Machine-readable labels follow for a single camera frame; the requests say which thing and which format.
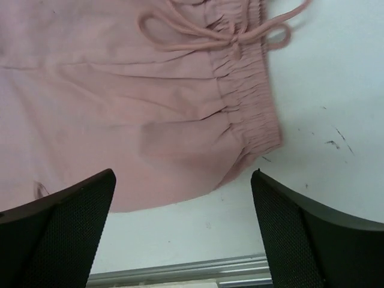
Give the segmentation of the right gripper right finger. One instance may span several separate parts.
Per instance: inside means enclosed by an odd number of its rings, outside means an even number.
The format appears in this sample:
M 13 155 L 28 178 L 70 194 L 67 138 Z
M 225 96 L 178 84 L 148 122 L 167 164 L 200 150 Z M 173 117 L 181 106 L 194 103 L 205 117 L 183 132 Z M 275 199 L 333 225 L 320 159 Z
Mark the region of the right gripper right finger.
M 383 223 L 321 204 L 260 170 L 251 189 L 274 287 L 383 287 Z

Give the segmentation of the pink trousers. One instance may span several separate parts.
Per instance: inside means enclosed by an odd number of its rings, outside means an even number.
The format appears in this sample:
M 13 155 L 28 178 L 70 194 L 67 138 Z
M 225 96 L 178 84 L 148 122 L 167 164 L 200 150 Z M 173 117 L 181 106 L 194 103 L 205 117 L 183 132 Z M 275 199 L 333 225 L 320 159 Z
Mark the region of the pink trousers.
M 2 1 L 1 209 L 104 169 L 111 208 L 204 196 L 282 144 L 265 1 Z

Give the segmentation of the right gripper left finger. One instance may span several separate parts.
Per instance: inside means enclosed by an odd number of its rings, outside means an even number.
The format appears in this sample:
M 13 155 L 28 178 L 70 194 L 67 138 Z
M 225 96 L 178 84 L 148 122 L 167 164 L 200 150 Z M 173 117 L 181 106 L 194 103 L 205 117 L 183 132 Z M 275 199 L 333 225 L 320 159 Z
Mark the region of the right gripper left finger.
M 116 176 L 106 169 L 1 212 L 1 287 L 85 287 Z

